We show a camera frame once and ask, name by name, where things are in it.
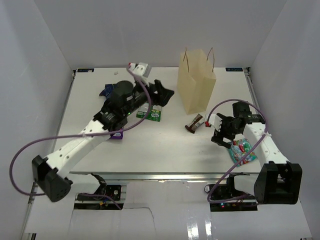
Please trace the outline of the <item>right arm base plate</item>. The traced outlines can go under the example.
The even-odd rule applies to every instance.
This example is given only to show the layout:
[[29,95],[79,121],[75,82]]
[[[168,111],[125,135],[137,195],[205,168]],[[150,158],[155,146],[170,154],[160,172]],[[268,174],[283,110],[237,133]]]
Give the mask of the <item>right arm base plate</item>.
[[[236,198],[244,195],[244,192],[235,190],[229,190],[226,184],[219,185],[212,193],[211,201],[222,201],[225,199]],[[221,203],[210,203],[210,211],[213,212],[248,212],[257,211],[258,204],[254,196],[249,195],[246,198],[233,199],[231,201],[225,201]]]

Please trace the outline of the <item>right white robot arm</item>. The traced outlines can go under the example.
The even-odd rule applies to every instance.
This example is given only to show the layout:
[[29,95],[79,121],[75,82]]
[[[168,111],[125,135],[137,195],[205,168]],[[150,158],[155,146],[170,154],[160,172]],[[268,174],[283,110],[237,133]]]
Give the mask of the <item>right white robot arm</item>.
[[253,114],[250,108],[253,104],[233,99],[232,116],[209,112],[205,124],[214,128],[211,141],[227,149],[231,144],[224,139],[234,140],[236,135],[243,135],[255,153],[261,166],[258,174],[233,173],[233,170],[242,162],[239,159],[221,177],[226,180],[227,198],[219,196],[218,180],[207,195],[211,204],[254,197],[259,205],[282,204],[294,205],[300,193],[303,170],[298,163],[291,163],[276,146],[268,131],[268,123],[260,110]]

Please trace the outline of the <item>colourful red green candy bag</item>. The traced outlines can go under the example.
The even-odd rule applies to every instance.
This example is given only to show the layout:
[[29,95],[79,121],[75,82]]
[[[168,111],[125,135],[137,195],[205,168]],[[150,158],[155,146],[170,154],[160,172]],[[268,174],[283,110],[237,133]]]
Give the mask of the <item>colourful red green candy bag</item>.
[[[243,158],[252,149],[252,145],[248,142],[246,138],[242,138],[239,140],[233,140],[228,142],[231,145],[231,148],[228,149],[228,153],[230,155],[231,160],[234,163],[237,163],[240,159]],[[252,151],[245,159],[243,159],[237,167],[255,161],[257,159],[257,155]]]

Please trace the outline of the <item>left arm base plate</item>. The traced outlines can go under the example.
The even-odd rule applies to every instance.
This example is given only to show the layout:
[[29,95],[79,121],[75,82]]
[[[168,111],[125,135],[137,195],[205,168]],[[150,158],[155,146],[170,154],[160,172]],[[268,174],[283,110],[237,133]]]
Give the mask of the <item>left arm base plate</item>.
[[[94,195],[104,195],[109,196],[114,201],[120,201],[121,200],[121,192],[122,192],[122,186],[119,184],[112,184],[107,186],[100,186],[93,194]],[[110,202],[110,200],[107,197],[103,196],[85,196],[82,194],[78,194],[76,197],[76,200],[80,203],[90,203],[90,204],[106,204],[107,202]]]

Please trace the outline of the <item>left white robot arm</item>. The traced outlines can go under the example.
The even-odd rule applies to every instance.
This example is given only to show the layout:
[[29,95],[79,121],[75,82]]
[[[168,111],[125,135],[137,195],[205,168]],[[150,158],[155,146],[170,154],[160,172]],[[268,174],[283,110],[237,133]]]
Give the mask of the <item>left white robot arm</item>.
[[116,132],[123,130],[132,112],[145,103],[164,107],[173,95],[174,91],[164,88],[160,80],[149,84],[119,81],[79,137],[73,137],[46,157],[37,155],[32,160],[35,182],[51,202],[62,200],[74,183],[69,173],[80,160]]

